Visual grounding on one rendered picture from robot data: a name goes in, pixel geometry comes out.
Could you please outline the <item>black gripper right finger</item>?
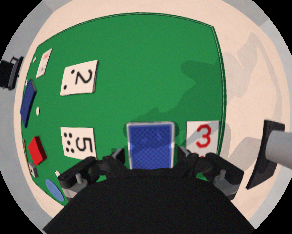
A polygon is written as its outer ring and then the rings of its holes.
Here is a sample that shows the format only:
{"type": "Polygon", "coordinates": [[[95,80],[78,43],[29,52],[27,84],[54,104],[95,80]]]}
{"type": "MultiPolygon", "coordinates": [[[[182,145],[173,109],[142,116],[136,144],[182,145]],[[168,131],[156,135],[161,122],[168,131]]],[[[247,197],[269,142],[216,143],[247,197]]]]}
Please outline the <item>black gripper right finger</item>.
{"type": "Polygon", "coordinates": [[[244,171],[240,168],[215,153],[209,152],[205,157],[199,157],[199,154],[192,153],[183,146],[177,147],[177,161],[162,176],[187,178],[188,175],[196,177],[197,173],[203,173],[230,201],[235,198],[244,176],[244,171]]]}

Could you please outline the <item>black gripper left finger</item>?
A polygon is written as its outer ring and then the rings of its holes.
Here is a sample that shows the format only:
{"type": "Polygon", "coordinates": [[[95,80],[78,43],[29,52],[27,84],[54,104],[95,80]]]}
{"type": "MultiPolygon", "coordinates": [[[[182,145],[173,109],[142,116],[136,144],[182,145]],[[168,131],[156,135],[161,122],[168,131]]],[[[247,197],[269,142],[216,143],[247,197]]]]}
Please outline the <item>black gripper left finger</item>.
{"type": "Polygon", "coordinates": [[[102,160],[96,160],[94,156],[86,157],[57,177],[68,202],[84,187],[96,183],[100,176],[105,175],[106,179],[137,176],[124,165],[124,148],[113,153],[102,157],[102,160]]]}

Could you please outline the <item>blue rectangular card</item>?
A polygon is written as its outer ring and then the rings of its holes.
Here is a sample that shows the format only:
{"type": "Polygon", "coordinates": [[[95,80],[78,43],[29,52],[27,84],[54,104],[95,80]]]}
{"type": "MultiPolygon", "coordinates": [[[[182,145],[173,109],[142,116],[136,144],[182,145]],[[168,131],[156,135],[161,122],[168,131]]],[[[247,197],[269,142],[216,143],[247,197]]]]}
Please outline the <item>blue rectangular card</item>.
{"type": "Polygon", "coordinates": [[[173,167],[173,122],[127,123],[130,169],[173,167]]]}

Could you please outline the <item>red flat box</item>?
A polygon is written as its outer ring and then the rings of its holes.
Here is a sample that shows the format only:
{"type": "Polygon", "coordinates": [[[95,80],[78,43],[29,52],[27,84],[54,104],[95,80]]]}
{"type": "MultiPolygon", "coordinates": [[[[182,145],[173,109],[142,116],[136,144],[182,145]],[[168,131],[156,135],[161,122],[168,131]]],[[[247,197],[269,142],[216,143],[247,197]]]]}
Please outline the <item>red flat box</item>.
{"type": "Polygon", "coordinates": [[[39,136],[35,136],[28,146],[29,152],[33,159],[35,166],[39,165],[47,158],[39,136]]]}

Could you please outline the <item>dark blue rectangular tile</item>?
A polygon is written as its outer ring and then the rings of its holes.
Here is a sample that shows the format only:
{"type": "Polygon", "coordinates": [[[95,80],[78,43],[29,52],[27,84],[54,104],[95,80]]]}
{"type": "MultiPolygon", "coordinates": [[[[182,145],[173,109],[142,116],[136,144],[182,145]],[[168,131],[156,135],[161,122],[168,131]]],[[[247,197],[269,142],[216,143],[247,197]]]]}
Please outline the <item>dark blue rectangular tile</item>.
{"type": "Polygon", "coordinates": [[[25,128],[28,125],[29,115],[36,93],[34,83],[32,79],[29,79],[20,108],[20,114],[25,128]]]}

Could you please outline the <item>blue round coaster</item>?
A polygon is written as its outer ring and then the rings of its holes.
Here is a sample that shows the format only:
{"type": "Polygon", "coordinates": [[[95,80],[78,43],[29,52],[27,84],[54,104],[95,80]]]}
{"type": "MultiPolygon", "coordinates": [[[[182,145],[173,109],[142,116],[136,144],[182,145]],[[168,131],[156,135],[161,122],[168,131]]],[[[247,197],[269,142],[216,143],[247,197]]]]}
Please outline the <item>blue round coaster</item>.
{"type": "Polygon", "coordinates": [[[58,199],[59,201],[64,201],[64,196],[61,193],[61,191],[59,190],[59,188],[49,179],[46,179],[46,185],[47,188],[49,189],[49,191],[51,192],[51,194],[58,199]]]}

